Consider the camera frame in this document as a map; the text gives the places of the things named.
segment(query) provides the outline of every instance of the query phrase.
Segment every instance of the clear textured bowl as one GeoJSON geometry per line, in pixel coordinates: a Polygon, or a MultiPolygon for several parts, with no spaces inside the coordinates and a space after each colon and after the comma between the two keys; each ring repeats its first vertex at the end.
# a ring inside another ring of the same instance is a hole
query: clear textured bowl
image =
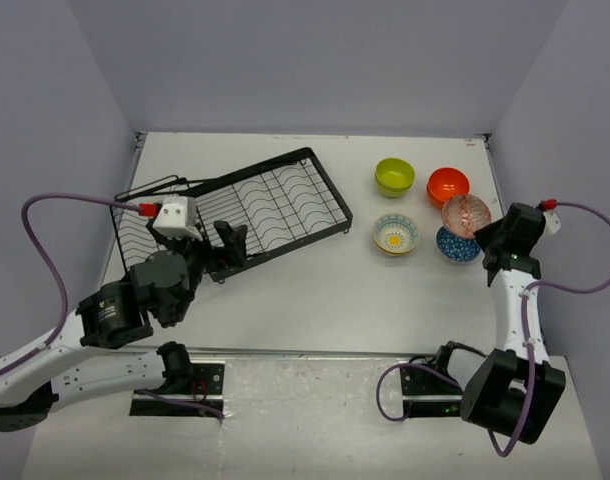
{"type": "Polygon", "coordinates": [[[453,234],[466,239],[492,222],[492,213],[480,198],[468,194],[454,195],[441,210],[443,225],[453,234]]]}

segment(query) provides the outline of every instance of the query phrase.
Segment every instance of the green bowl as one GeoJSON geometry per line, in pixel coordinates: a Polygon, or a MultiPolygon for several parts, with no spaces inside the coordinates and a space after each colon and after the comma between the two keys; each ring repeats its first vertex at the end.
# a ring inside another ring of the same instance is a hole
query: green bowl
{"type": "Polygon", "coordinates": [[[376,165],[376,182],[390,192],[407,190],[415,177],[414,168],[400,158],[386,158],[376,165]]]}
{"type": "Polygon", "coordinates": [[[378,187],[378,190],[381,192],[381,195],[388,197],[388,198],[402,197],[403,195],[405,195],[405,193],[407,193],[407,190],[409,190],[409,188],[407,188],[405,190],[390,190],[389,188],[385,188],[383,185],[381,185],[380,182],[378,181],[378,178],[376,179],[376,186],[378,187]]]}

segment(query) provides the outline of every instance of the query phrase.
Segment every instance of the cable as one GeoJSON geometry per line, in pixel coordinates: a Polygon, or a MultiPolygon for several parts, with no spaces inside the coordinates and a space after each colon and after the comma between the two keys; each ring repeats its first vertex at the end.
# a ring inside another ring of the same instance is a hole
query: cable
{"type": "Polygon", "coordinates": [[[216,408],[208,407],[207,405],[202,405],[200,403],[185,402],[183,400],[173,400],[171,398],[165,398],[162,395],[159,395],[154,392],[150,392],[149,390],[136,390],[136,393],[138,393],[139,395],[146,395],[148,397],[152,397],[154,400],[158,400],[159,402],[167,403],[169,405],[176,405],[177,407],[194,408],[197,410],[202,410],[204,412],[211,413],[216,418],[218,418],[218,420],[221,423],[223,423],[223,420],[225,420],[225,415],[223,414],[223,412],[221,412],[220,410],[217,410],[216,408]]]}
{"type": "MultiPolygon", "coordinates": [[[[200,384],[201,384],[201,390],[203,390],[203,398],[200,400],[201,402],[204,402],[207,399],[207,385],[205,384],[205,382],[203,381],[203,379],[200,379],[200,384]]],[[[196,379],[192,380],[192,398],[194,399],[195,402],[198,402],[199,400],[196,398],[196,391],[198,390],[198,388],[196,388],[196,379]]]]}
{"type": "MultiPolygon", "coordinates": [[[[610,227],[610,219],[599,212],[598,210],[588,207],[586,205],[582,205],[580,203],[574,202],[556,202],[555,200],[548,200],[545,202],[541,202],[543,206],[543,210],[551,210],[558,206],[563,207],[573,207],[578,208],[580,210],[585,210],[586,212],[592,213],[603,220],[610,227]]],[[[574,288],[568,287],[566,285],[561,285],[559,283],[549,282],[546,280],[537,280],[535,282],[530,283],[526,288],[523,294],[523,298],[521,301],[521,323],[523,324],[523,332],[525,334],[525,345],[527,347],[527,359],[528,359],[528,370],[527,370],[527,387],[525,388],[525,399],[523,400],[523,408],[521,409],[520,416],[518,417],[518,422],[516,423],[516,427],[514,428],[514,432],[512,433],[509,442],[504,449],[498,444],[498,440],[494,435],[494,432],[491,430],[488,431],[489,437],[492,441],[492,445],[494,446],[494,450],[501,457],[507,457],[518,442],[521,433],[523,432],[523,428],[525,427],[525,423],[527,422],[527,415],[529,414],[529,409],[532,405],[532,399],[534,397],[534,383],[536,381],[536,360],[534,358],[534,346],[530,343],[530,331],[529,331],[529,321],[527,315],[527,303],[529,301],[529,294],[533,288],[536,287],[550,287],[555,288],[556,290],[561,290],[563,292],[575,293],[579,295],[588,295],[591,293],[596,293],[601,290],[606,289],[610,286],[610,277],[605,280],[600,285],[597,285],[592,288],[574,288]]]]}
{"type": "Polygon", "coordinates": [[[25,227],[25,232],[27,232],[27,236],[32,241],[32,243],[34,244],[34,247],[36,247],[36,250],[38,251],[40,256],[43,258],[43,260],[45,261],[45,264],[47,265],[47,268],[49,268],[49,271],[52,273],[54,280],[56,280],[56,285],[58,286],[58,291],[61,296],[61,313],[60,313],[60,316],[58,319],[58,323],[56,324],[56,327],[52,330],[52,333],[49,334],[49,336],[45,339],[45,341],[42,343],[42,345],[39,345],[38,347],[33,348],[32,350],[27,352],[25,355],[22,355],[21,357],[14,360],[13,362],[10,362],[9,364],[0,368],[0,376],[9,372],[10,370],[13,370],[14,368],[18,367],[19,365],[22,365],[26,361],[30,360],[31,358],[35,357],[37,354],[42,352],[44,349],[48,348],[54,342],[54,340],[56,338],[58,338],[60,333],[63,331],[63,327],[65,326],[65,321],[67,320],[68,301],[67,301],[67,290],[65,289],[65,284],[63,283],[63,279],[61,278],[60,274],[58,273],[58,270],[56,269],[56,265],[54,265],[54,262],[52,261],[52,259],[49,258],[49,255],[43,248],[43,245],[41,245],[41,242],[39,242],[38,238],[36,238],[36,234],[34,233],[32,226],[30,225],[29,216],[28,216],[29,208],[32,205],[34,205],[35,203],[40,202],[42,200],[50,200],[50,199],[54,199],[54,198],[65,198],[68,200],[78,200],[80,202],[96,203],[96,204],[107,205],[107,206],[115,207],[115,208],[123,208],[125,210],[132,210],[132,211],[136,211],[136,212],[139,211],[139,207],[136,205],[115,202],[113,200],[107,200],[104,198],[93,197],[93,196],[89,196],[89,195],[79,195],[76,193],[43,193],[40,195],[33,196],[32,198],[28,199],[23,204],[23,208],[21,210],[21,219],[23,221],[23,227],[25,227]]]}
{"type": "Polygon", "coordinates": [[[425,360],[426,364],[432,364],[436,361],[436,355],[414,355],[408,363],[414,363],[416,360],[425,360]]]}
{"type": "Polygon", "coordinates": [[[478,348],[470,347],[464,343],[454,342],[454,350],[465,350],[466,352],[473,353],[479,357],[487,357],[487,355],[481,352],[478,348]]]}
{"type": "Polygon", "coordinates": [[[381,415],[383,415],[383,417],[385,417],[390,422],[402,422],[407,418],[407,415],[405,414],[401,417],[390,417],[387,413],[385,413],[385,410],[383,410],[383,405],[381,404],[381,386],[383,385],[383,380],[385,380],[385,377],[389,374],[389,372],[398,368],[416,368],[419,370],[423,370],[424,372],[430,373],[436,378],[439,378],[440,380],[443,380],[444,382],[449,383],[450,385],[454,385],[455,387],[459,386],[455,380],[441,373],[438,373],[436,370],[432,370],[430,367],[426,367],[425,365],[411,362],[392,365],[381,374],[380,378],[378,379],[378,383],[376,384],[376,406],[378,407],[378,411],[381,412],[381,415]]]}

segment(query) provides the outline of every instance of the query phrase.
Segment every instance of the orange bowl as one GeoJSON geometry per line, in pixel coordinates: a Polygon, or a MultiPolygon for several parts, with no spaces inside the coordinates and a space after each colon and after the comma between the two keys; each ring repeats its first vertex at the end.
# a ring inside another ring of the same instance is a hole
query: orange bowl
{"type": "Polygon", "coordinates": [[[436,198],[434,198],[434,195],[432,195],[432,192],[429,191],[429,187],[427,187],[427,198],[429,199],[429,203],[431,203],[432,205],[434,205],[436,208],[438,208],[439,210],[441,208],[443,208],[443,202],[440,202],[439,200],[437,200],[436,198]]]}
{"type": "Polygon", "coordinates": [[[466,193],[469,193],[469,180],[455,168],[439,168],[430,175],[427,182],[427,196],[437,208],[442,208],[454,195],[466,193]]]}

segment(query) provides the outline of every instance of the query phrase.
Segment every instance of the blue patterned bowl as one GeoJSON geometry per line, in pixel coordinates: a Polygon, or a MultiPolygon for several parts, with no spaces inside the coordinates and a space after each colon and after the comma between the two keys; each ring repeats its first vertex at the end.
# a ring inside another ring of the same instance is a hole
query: blue patterned bowl
{"type": "Polygon", "coordinates": [[[476,240],[461,238],[445,227],[436,233],[436,245],[443,255],[455,263],[471,262],[481,253],[476,240]]]}
{"type": "Polygon", "coordinates": [[[420,241],[418,227],[411,218],[399,213],[383,215],[374,224],[374,242],[385,253],[404,255],[416,248],[420,241]]]}

